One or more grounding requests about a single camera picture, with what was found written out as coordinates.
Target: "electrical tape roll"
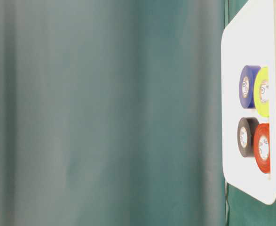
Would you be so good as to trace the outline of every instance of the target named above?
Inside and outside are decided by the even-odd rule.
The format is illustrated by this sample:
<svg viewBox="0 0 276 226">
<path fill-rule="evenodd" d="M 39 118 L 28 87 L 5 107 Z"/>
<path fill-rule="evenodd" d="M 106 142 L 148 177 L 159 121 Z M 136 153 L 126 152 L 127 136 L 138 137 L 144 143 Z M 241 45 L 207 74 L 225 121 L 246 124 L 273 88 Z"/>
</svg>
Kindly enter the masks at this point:
<svg viewBox="0 0 276 226">
<path fill-rule="evenodd" d="M 254 85 L 254 102 L 258 113 L 269 117 L 269 84 L 268 68 L 263 67 L 257 74 Z"/>
<path fill-rule="evenodd" d="M 253 157 L 253 139 L 259 122 L 256 118 L 241 118 L 237 129 L 237 142 L 243 157 Z"/>
<path fill-rule="evenodd" d="M 254 136 L 254 155 L 259 169 L 270 172 L 269 124 L 260 124 Z"/>
<path fill-rule="evenodd" d="M 253 88 L 259 66 L 247 65 L 242 69 L 239 82 L 239 99 L 243 108 L 254 108 Z"/>
</svg>

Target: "white tray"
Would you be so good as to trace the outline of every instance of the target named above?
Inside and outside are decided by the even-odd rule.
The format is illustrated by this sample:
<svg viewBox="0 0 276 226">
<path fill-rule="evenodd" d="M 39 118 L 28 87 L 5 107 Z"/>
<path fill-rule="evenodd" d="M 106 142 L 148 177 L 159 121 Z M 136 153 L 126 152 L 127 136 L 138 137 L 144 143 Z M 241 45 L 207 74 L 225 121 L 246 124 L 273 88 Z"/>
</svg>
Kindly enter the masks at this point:
<svg viewBox="0 0 276 226">
<path fill-rule="evenodd" d="M 239 102 L 239 79 L 245 65 L 268 67 L 270 117 Z M 276 199 L 276 0 L 249 0 L 225 28 L 221 41 L 222 164 L 226 181 L 265 204 Z M 270 128 L 270 174 L 255 158 L 243 158 L 237 145 L 242 117 L 256 117 Z"/>
</svg>

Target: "teal fabric backdrop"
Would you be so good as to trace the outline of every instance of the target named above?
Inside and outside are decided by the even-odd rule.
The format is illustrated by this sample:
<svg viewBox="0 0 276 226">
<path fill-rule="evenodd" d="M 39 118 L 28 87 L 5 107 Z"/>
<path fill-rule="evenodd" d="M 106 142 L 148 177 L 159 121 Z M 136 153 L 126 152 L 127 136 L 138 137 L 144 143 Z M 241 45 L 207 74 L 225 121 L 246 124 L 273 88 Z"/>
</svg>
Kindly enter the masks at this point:
<svg viewBox="0 0 276 226">
<path fill-rule="evenodd" d="M 246 2 L 229 0 L 228 5 L 225 2 L 225 21 L 230 21 Z M 270 206 L 265 205 L 231 185 L 228 202 L 229 226 L 276 226 L 276 202 Z"/>
<path fill-rule="evenodd" d="M 220 0 L 0 0 L 0 226 L 224 225 Z"/>
</svg>

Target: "tape label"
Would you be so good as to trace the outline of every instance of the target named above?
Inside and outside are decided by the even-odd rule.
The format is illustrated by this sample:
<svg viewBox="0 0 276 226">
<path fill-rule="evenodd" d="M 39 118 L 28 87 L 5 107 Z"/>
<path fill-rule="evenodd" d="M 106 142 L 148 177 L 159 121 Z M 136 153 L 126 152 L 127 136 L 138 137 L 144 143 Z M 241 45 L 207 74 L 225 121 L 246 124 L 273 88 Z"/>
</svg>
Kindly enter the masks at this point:
<svg viewBox="0 0 276 226">
<path fill-rule="evenodd" d="M 269 146 L 268 146 L 268 140 L 265 136 L 261 136 L 259 139 L 259 154 L 261 159 L 263 160 L 268 159 Z"/>
<path fill-rule="evenodd" d="M 249 82 L 249 78 L 247 76 L 245 76 L 243 78 L 243 81 L 242 81 L 242 96 L 244 98 L 247 98 L 247 95 L 249 93 L 249 87 L 250 87 L 250 82 Z"/>
<path fill-rule="evenodd" d="M 240 144 L 243 148 L 246 148 L 247 145 L 247 132 L 245 127 L 241 127 L 240 129 Z"/>
<path fill-rule="evenodd" d="M 263 80 L 260 84 L 260 101 L 265 103 L 269 100 L 269 85 L 267 80 Z"/>
</svg>

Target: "yellow electrical tape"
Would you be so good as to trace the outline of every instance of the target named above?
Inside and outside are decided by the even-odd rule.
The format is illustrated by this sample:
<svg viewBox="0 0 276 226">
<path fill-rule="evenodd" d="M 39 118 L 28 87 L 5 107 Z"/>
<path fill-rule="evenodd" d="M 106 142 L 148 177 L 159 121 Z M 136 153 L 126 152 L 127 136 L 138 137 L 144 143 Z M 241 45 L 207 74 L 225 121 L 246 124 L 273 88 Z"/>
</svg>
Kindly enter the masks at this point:
<svg viewBox="0 0 276 226">
<path fill-rule="evenodd" d="M 258 113 L 263 117 L 269 117 L 269 84 L 268 68 L 259 70 L 254 85 L 254 102 Z"/>
</svg>

